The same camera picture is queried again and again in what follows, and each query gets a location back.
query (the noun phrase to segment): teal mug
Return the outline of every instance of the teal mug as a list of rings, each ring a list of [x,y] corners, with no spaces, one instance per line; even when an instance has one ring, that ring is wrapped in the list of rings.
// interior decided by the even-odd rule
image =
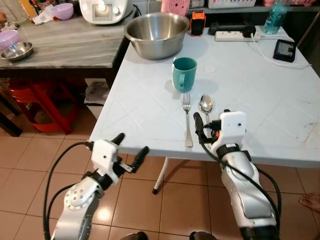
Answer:
[[[197,62],[189,57],[177,58],[172,64],[173,86],[180,92],[189,92],[194,85]]]

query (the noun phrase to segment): metal spoon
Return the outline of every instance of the metal spoon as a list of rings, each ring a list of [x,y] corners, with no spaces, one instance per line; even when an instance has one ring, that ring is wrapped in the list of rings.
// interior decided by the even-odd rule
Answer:
[[[209,123],[209,113],[212,111],[214,107],[214,103],[209,95],[204,94],[202,95],[199,103],[200,110],[205,114],[206,124]],[[210,136],[210,130],[207,130],[207,136]]]

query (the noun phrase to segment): shelf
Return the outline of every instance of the shelf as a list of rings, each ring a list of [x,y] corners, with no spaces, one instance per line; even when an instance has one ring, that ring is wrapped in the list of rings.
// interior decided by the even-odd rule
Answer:
[[[214,8],[208,7],[190,8],[187,14],[193,11],[202,11],[206,14],[234,14],[234,13],[267,13],[270,10],[268,6],[253,6],[253,7],[234,7],[234,8]],[[288,12],[320,12],[320,6],[290,6]]]

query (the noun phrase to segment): power strip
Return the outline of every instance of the power strip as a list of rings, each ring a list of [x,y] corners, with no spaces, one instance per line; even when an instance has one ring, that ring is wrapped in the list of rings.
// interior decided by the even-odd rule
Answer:
[[[254,40],[257,42],[260,38],[261,35],[256,32]],[[215,40],[217,42],[253,42],[251,37],[244,37],[241,31],[217,31]]]

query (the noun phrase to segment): black cable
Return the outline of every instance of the black cable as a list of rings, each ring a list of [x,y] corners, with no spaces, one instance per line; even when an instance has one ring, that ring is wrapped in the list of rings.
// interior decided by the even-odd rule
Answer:
[[[276,181],[272,178],[272,176],[270,176],[268,173],[266,173],[265,171],[261,170],[260,168],[257,168],[257,167],[256,167],[256,169],[258,170],[259,173],[265,175],[265,176],[270,180],[270,182],[273,184],[274,189],[275,189],[275,191],[276,191],[278,212],[279,212],[279,216],[280,216],[280,218],[281,218],[282,198],[281,198],[281,192],[280,192],[280,189],[279,189],[278,184],[277,184]]]
[[[53,195],[53,197],[51,198],[51,201],[50,201],[50,204],[49,204],[49,207],[48,207],[48,211],[47,211],[47,213],[46,213],[46,224],[47,224],[47,227],[48,227],[49,236],[50,236],[50,224],[49,224],[49,219],[50,219],[50,212],[51,212],[52,205],[54,204],[54,201],[56,200],[56,198],[58,197],[58,195],[59,195],[60,193],[62,193],[64,190],[67,190],[67,189],[71,188],[71,187],[72,187],[73,185],[75,185],[75,184],[76,184],[76,183],[61,188],[61,189],[60,189],[59,191],[57,191],[57,192],[55,193],[55,195]]]
[[[249,176],[247,176],[246,174],[244,174],[243,172],[241,172],[240,170],[238,170],[237,168],[231,166],[229,163],[222,161],[220,158],[214,156],[205,146],[204,143],[200,143],[202,148],[205,150],[205,152],[214,160],[216,160],[217,162],[219,162],[220,164],[224,165],[225,167],[228,167],[234,171],[236,171],[238,174],[240,174],[241,176],[243,176],[245,179],[247,179],[250,183],[252,183],[265,197],[266,199],[268,199],[268,201],[270,202],[273,211],[274,211],[274,215],[275,215],[275,221],[276,221],[276,228],[278,230],[278,232],[280,231],[280,214],[279,211],[275,205],[275,202],[272,200],[272,198],[269,196],[269,194],[261,187],[259,186],[255,181],[253,181]]]
[[[76,142],[74,144],[72,144],[71,146],[69,146],[66,150],[63,151],[63,153],[61,153],[61,155],[57,158],[57,160],[54,162],[49,175],[48,175],[48,180],[46,183],[46,187],[45,187],[45,192],[44,192],[44,203],[43,203],[43,211],[42,211],[42,224],[43,224],[43,231],[44,231],[44,239],[45,240],[50,240],[50,232],[49,232],[49,226],[47,225],[47,199],[48,199],[48,192],[49,192],[49,185],[50,185],[50,180],[51,180],[51,176],[52,173],[54,172],[54,169],[56,168],[57,164],[59,163],[59,161],[61,160],[61,158],[73,147],[78,146],[78,145],[86,145],[88,147],[92,147],[92,143],[90,142],[86,142],[86,141],[80,141],[80,142]]]
[[[133,6],[135,6],[135,8],[138,10],[138,12],[139,12],[140,16],[142,16],[141,11],[140,11],[140,9],[138,8],[138,6],[137,6],[137,5],[135,5],[135,4],[133,4]]]

